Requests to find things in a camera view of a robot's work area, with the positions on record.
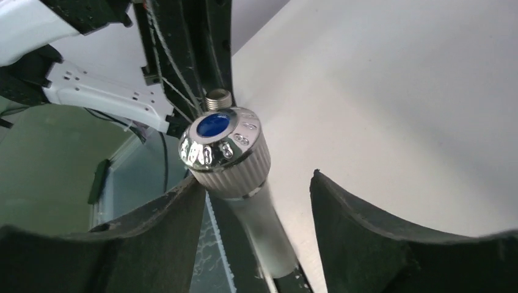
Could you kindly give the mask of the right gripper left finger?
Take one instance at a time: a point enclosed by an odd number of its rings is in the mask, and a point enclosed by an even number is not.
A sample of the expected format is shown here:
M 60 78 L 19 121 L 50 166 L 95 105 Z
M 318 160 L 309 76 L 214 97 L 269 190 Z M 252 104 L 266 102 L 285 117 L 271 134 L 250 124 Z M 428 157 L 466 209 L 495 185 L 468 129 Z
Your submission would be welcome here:
M 2 292 L 188 292 L 205 206 L 192 176 L 87 233 L 1 228 Z

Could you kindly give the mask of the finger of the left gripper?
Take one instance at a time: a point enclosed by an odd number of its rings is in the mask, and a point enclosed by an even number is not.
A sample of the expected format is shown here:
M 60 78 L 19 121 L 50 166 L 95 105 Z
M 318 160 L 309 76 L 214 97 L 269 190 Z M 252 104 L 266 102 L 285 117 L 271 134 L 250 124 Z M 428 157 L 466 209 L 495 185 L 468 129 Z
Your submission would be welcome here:
M 150 33 L 159 83 L 178 116 L 193 121 L 205 110 L 202 58 L 205 1 L 133 1 Z
M 204 1 L 207 90 L 233 91 L 231 52 L 231 1 Z

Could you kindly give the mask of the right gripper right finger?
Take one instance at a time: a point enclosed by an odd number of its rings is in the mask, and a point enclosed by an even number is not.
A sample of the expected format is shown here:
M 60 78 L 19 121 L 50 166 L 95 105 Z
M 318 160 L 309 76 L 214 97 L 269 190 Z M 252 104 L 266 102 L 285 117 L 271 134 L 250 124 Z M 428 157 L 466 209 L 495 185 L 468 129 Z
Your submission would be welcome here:
M 517 231 L 467 237 L 417 225 L 319 170 L 310 198 L 329 292 L 517 291 Z

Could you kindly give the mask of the metal tee pipe fitting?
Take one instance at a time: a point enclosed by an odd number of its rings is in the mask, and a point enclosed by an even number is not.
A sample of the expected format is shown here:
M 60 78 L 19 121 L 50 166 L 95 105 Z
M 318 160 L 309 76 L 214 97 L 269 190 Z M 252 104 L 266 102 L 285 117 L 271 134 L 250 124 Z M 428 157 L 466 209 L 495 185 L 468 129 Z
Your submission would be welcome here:
M 214 89 L 205 95 L 207 111 L 216 111 L 232 107 L 232 93 L 226 89 Z

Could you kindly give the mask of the white plastic water faucet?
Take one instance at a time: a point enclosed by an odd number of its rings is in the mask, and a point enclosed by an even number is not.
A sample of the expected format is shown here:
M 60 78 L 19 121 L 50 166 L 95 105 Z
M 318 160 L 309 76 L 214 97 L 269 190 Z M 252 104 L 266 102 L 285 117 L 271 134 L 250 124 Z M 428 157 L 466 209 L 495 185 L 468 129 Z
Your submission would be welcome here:
M 270 276 L 291 274 L 299 261 L 271 199 L 271 156 L 258 115 L 243 107 L 205 113 L 182 134 L 178 152 L 207 192 L 233 210 Z

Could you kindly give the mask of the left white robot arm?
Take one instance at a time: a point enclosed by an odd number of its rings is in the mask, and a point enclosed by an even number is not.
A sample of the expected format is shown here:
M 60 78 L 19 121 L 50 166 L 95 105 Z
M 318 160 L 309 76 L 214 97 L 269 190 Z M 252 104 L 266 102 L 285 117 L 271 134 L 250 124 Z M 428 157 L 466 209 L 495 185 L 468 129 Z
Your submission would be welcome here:
M 231 1 L 2 1 L 1 96 L 34 107 L 75 106 L 179 137 L 208 110 L 206 97 L 233 91 Z M 147 85 L 85 70 L 53 43 L 111 24 L 136 25 Z

